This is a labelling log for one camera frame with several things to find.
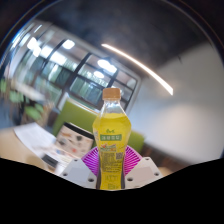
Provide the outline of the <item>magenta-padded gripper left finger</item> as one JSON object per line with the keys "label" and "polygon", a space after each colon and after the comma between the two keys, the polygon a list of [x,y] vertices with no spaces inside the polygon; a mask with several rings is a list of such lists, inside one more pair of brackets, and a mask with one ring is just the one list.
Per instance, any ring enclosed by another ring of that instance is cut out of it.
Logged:
{"label": "magenta-padded gripper left finger", "polygon": [[94,147],[82,158],[73,159],[60,176],[84,188],[96,189],[99,174],[98,149]]}

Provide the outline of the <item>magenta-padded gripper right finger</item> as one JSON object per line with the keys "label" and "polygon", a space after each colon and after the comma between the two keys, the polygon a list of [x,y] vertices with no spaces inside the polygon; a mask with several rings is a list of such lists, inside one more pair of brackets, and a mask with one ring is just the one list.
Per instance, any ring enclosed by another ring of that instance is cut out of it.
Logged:
{"label": "magenta-padded gripper right finger", "polygon": [[130,146],[126,147],[123,172],[126,189],[140,188],[163,177],[150,157],[142,157]]}

